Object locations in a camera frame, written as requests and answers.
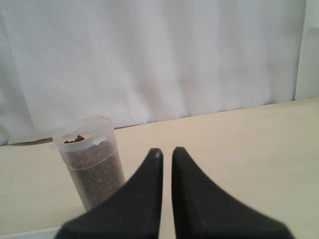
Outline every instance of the tabletop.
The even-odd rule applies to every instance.
[[[297,239],[319,238],[319,98],[116,130],[128,179],[148,150],[164,154],[160,238],[173,239],[171,156],[183,146],[221,188],[284,222]],[[84,212],[51,141],[0,147],[0,235],[60,226]]]

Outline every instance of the cylindrical container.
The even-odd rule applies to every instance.
[[[69,143],[79,135],[85,139]],[[124,184],[114,128],[108,118],[84,118],[56,132],[53,141],[87,211]]]

